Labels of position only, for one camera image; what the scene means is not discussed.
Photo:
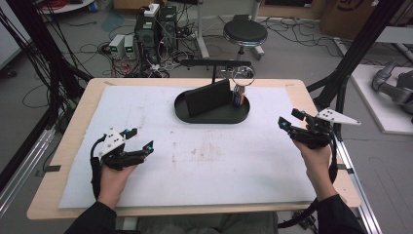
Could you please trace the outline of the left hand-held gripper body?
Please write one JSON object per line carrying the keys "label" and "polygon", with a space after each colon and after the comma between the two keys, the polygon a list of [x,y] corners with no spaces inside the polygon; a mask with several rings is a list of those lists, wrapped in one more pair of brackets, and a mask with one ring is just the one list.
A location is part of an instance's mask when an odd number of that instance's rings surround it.
{"label": "left hand-held gripper body", "polygon": [[110,129],[103,140],[103,145],[98,151],[100,162],[110,169],[121,171],[123,168],[139,165],[145,161],[143,150],[132,152],[125,151],[127,139],[120,133]]}

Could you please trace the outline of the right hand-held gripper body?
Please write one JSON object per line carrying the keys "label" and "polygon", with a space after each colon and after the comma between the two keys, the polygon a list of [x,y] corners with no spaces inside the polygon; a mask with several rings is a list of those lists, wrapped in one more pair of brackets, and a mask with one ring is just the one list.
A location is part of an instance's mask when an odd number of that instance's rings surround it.
{"label": "right hand-held gripper body", "polygon": [[360,125],[359,120],[348,117],[329,107],[320,111],[316,116],[308,114],[303,121],[307,123],[306,129],[291,125],[291,131],[288,135],[291,139],[306,144],[310,149],[325,147],[332,141],[333,124]]}

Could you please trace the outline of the black oval tray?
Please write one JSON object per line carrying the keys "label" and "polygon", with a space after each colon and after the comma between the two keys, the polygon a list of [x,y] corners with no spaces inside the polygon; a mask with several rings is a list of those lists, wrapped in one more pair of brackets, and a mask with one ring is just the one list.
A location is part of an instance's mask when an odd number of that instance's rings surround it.
{"label": "black oval tray", "polygon": [[247,118],[249,110],[250,103],[246,97],[241,106],[234,106],[232,102],[229,102],[195,117],[190,117],[185,94],[179,94],[174,101],[175,115],[181,121],[190,124],[238,124]]}

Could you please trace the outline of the black wallet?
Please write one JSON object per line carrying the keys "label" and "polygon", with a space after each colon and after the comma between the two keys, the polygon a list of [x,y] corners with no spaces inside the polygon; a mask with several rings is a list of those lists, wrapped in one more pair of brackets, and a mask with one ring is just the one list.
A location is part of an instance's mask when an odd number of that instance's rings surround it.
{"label": "black wallet", "polygon": [[227,79],[190,90],[184,96],[191,117],[223,106],[232,100],[230,82]]}

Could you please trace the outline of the person's right hand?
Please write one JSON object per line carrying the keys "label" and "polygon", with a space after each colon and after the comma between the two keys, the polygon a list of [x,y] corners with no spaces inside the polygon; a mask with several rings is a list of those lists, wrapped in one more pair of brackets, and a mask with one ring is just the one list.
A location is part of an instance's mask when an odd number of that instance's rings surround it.
{"label": "person's right hand", "polygon": [[293,143],[301,153],[307,168],[307,177],[315,189],[317,199],[322,201],[336,195],[337,191],[328,173],[331,156],[330,147],[310,149],[306,144],[297,140],[294,140]]}

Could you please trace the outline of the person's left hand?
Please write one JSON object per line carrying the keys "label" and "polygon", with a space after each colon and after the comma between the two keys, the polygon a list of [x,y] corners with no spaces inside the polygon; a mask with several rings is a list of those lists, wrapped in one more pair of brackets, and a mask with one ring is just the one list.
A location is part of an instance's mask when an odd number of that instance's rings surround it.
{"label": "person's left hand", "polygon": [[120,201],[130,175],[135,169],[136,166],[129,166],[117,171],[103,165],[97,201],[114,210]]}

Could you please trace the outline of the white foam mat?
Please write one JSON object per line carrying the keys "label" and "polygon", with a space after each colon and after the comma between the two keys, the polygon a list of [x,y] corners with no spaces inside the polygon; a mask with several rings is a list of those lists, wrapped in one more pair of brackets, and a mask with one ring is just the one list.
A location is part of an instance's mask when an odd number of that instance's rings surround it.
{"label": "white foam mat", "polygon": [[154,151],[128,180],[122,207],[311,202],[315,192],[299,151],[278,126],[292,109],[284,88],[249,88],[247,118],[239,124],[188,124],[174,113],[180,87],[106,88],[74,158],[60,207],[94,201],[91,153],[110,130],[136,128],[125,149],[153,142]]}

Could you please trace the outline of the white floor board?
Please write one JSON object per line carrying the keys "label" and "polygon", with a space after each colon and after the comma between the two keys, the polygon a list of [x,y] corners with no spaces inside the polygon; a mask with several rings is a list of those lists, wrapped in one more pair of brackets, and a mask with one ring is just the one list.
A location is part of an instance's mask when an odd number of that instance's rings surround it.
{"label": "white floor board", "polygon": [[383,133],[413,136],[413,115],[404,112],[389,96],[371,88],[380,69],[379,65],[360,64],[352,74],[352,82]]}

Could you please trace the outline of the white power supply box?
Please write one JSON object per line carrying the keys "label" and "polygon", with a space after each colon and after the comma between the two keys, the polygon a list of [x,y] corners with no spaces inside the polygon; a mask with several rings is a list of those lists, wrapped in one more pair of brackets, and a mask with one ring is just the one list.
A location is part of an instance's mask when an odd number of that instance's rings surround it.
{"label": "white power supply box", "polygon": [[125,36],[125,53],[127,59],[136,59],[134,37],[132,35]]}
{"label": "white power supply box", "polygon": [[114,59],[121,59],[125,54],[125,36],[123,34],[116,35],[109,43],[109,49]]}

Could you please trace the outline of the black bar stand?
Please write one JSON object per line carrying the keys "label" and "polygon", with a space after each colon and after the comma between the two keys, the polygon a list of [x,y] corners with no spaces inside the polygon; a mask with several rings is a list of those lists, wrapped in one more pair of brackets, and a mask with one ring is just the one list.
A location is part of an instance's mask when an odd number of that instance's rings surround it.
{"label": "black bar stand", "polygon": [[191,66],[212,66],[212,83],[215,82],[216,71],[218,66],[250,67],[251,62],[246,60],[223,60],[223,59],[183,59],[181,65],[190,68]]}

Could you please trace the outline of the black round stool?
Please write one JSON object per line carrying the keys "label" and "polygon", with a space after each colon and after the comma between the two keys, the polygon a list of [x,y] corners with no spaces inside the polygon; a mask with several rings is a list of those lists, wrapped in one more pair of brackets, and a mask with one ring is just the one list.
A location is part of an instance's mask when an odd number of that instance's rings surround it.
{"label": "black round stool", "polygon": [[233,19],[224,25],[223,36],[227,41],[239,46],[237,60],[241,60],[244,49],[261,46],[267,40],[268,32],[257,21]]}

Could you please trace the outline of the black computer tower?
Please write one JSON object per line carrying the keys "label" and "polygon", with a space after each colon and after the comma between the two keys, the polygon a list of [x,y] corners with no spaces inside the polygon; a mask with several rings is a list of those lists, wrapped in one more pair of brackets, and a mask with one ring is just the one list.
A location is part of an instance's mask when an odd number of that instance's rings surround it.
{"label": "black computer tower", "polygon": [[171,53],[177,46],[177,10],[175,6],[160,5],[155,17],[146,17],[148,6],[141,7],[136,17],[134,35],[141,60],[147,64],[161,62],[162,52]]}

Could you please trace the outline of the cardboard box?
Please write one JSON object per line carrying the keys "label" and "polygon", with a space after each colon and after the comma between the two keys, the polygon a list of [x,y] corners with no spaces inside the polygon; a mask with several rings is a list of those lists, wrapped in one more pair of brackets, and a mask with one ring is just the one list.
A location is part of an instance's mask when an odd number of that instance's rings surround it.
{"label": "cardboard box", "polygon": [[320,33],[355,39],[375,9],[374,0],[327,0],[319,22]]}

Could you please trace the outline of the white adapter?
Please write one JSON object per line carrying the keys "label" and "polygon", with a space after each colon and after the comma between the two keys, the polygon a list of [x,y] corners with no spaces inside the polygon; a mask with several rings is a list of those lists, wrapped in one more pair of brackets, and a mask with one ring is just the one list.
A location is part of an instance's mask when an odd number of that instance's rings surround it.
{"label": "white adapter", "polygon": [[159,12],[159,9],[160,9],[160,5],[159,5],[159,4],[151,3],[151,4],[148,6],[148,10],[146,10],[146,11],[144,12],[144,16],[153,18],[153,17],[155,17],[156,14]]}

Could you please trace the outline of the aluminium rail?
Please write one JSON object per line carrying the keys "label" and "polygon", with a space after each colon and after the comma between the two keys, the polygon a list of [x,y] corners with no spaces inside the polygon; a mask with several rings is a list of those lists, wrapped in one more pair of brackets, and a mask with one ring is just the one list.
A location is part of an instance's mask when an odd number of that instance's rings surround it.
{"label": "aluminium rail", "polygon": [[383,234],[379,222],[369,204],[350,154],[342,140],[337,142],[338,175],[335,187],[352,208],[367,234]]}
{"label": "aluminium rail", "polygon": [[29,148],[22,153],[22,162],[0,192],[0,219],[16,199],[19,191],[52,143],[55,134],[55,129],[44,130],[41,135],[29,144]]}

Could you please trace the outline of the black frame post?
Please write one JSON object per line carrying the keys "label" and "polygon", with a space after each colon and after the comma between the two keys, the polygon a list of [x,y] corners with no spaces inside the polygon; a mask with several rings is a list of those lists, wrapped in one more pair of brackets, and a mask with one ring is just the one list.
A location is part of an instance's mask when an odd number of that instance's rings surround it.
{"label": "black frame post", "polygon": [[48,125],[56,122],[60,107],[79,98],[84,88],[79,80],[88,83],[93,76],[70,63],[51,35],[34,0],[5,0],[28,34],[28,42],[0,9],[0,22],[29,58],[35,72],[48,89]]}
{"label": "black frame post", "polygon": [[329,107],[336,99],[335,109],[343,112],[347,83],[370,47],[378,39],[405,0],[379,0],[378,5],[367,19],[364,26],[353,41],[352,46],[327,77],[307,87],[308,92],[322,88],[314,98],[317,108]]}

